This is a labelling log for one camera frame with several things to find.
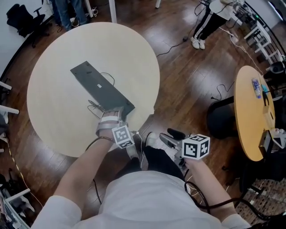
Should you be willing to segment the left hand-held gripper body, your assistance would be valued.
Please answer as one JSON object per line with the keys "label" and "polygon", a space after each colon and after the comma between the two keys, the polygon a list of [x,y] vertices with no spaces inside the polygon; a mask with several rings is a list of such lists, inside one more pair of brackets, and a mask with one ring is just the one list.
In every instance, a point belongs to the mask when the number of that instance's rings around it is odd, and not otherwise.
{"label": "left hand-held gripper body", "polygon": [[121,149],[135,144],[128,124],[122,120],[119,114],[103,114],[98,123],[96,135],[106,137]]}

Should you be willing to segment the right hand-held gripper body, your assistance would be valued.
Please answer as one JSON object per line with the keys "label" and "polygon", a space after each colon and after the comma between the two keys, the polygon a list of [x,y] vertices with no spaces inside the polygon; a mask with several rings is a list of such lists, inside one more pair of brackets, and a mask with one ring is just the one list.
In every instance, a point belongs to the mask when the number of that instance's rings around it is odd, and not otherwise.
{"label": "right hand-held gripper body", "polygon": [[210,152],[210,137],[201,134],[191,135],[184,140],[175,141],[175,164],[185,173],[187,167],[185,159],[201,160]]}

